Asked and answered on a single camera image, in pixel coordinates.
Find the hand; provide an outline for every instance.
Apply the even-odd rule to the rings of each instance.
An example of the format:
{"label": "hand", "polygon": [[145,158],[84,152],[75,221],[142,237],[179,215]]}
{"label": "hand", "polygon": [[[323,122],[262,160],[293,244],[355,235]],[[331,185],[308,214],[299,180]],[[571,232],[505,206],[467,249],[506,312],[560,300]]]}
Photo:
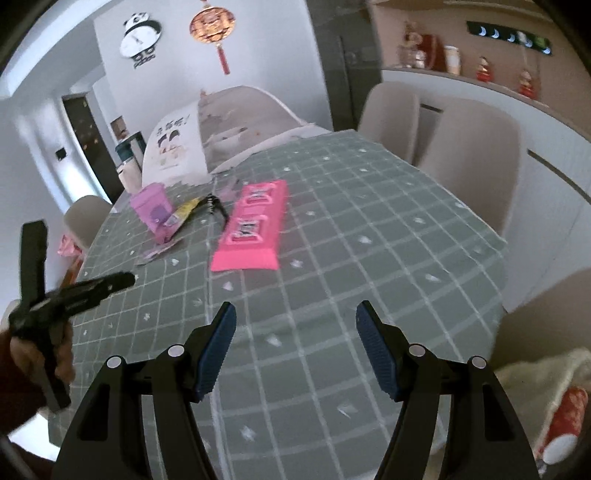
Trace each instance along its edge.
{"label": "hand", "polygon": [[[72,325],[70,322],[67,322],[64,327],[64,339],[61,345],[54,349],[57,361],[55,374],[66,385],[71,384],[76,377],[76,371],[73,365],[72,336]],[[11,338],[10,354],[14,364],[29,379],[33,378],[33,373],[36,369],[43,368],[45,364],[45,358],[35,344],[27,340],[21,340],[20,338]]]}

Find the poster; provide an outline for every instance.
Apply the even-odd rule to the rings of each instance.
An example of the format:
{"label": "poster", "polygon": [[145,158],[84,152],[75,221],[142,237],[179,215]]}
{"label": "poster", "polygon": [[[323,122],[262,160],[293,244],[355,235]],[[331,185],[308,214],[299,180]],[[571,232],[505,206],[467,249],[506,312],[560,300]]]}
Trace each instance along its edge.
{"label": "poster", "polygon": [[142,186],[161,182],[200,185],[210,181],[201,134],[199,107],[191,103],[166,115],[154,128],[144,154]]}

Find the wall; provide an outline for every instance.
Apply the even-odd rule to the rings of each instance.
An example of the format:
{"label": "wall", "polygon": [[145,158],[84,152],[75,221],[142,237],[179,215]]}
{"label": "wall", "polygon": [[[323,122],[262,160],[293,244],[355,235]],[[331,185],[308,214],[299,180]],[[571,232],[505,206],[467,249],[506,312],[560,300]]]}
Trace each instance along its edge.
{"label": "wall", "polygon": [[111,93],[111,86],[106,74],[103,78],[100,78],[93,86],[92,91],[95,94],[96,101],[99,104],[100,114],[105,119],[105,123],[109,126],[109,135],[113,138],[114,142],[117,142],[113,129],[111,128],[111,122],[121,116],[113,94]]}
{"label": "wall", "polygon": [[[69,260],[57,255],[63,213],[79,197],[100,194],[69,134],[61,96],[100,63],[92,24],[81,25],[37,64],[13,97],[0,101],[0,310],[20,297],[23,223],[48,226],[47,288],[57,287]],[[64,147],[68,156],[57,161]]]}
{"label": "wall", "polygon": [[[201,5],[193,0],[125,0],[95,19],[96,36],[111,91],[130,132],[148,138],[167,113],[236,85],[268,90],[296,115],[330,128],[326,87],[304,0],[228,0],[237,19],[223,46],[231,74],[222,72],[214,46],[189,34]],[[163,26],[156,58],[139,66],[123,58],[123,23],[138,11]]]}
{"label": "wall", "polygon": [[439,36],[445,45],[460,49],[462,75],[476,78],[479,56],[493,65],[495,83],[517,90],[519,74],[524,69],[522,48],[510,43],[470,35],[466,21],[481,21],[521,28],[550,39],[553,55],[527,51],[528,68],[540,73],[539,100],[558,114],[591,134],[591,77],[583,63],[554,25],[543,20],[511,15],[491,8],[446,8],[439,10],[400,11],[374,5],[376,29],[382,45],[384,66],[398,63],[397,48],[404,32],[404,20],[418,23],[419,31]]}

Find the dining table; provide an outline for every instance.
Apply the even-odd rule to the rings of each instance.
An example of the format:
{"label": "dining table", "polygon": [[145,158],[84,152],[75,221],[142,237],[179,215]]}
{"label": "dining table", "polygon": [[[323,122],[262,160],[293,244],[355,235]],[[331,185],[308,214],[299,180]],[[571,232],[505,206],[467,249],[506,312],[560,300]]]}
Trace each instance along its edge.
{"label": "dining table", "polygon": [[[71,407],[50,417],[53,443],[108,357],[155,358],[209,324],[224,301],[236,307],[236,333],[215,389],[191,405],[224,480],[372,478],[401,404],[380,390],[357,333],[363,300],[439,358],[490,356],[504,313],[506,242],[436,181],[355,131],[265,150],[167,196],[178,206],[278,179],[289,191],[278,270],[212,272],[223,222],[207,209],[143,266],[152,233],[130,207],[107,217],[79,280],[131,271],[136,283],[72,318],[76,379]],[[231,213],[233,200],[222,200]],[[449,408],[442,397],[433,450],[445,442]],[[165,479],[151,397],[142,412],[152,476]]]}

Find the red chinese ornament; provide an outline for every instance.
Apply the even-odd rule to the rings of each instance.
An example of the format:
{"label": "red chinese ornament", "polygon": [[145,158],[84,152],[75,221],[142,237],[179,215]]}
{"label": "red chinese ornament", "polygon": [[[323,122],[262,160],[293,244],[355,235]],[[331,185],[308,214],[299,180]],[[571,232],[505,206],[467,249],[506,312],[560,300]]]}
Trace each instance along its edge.
{"label": "red chinese ornament", "polygon": [[230,75],[226,54],[222,48],[222,40],[234,30],[236,18],[230,10],[212,7],[206,0],[202,0],[202,2],[203,10],[193,17],[189,31],[195,40],[203,43],[215,43],[223,72]]}

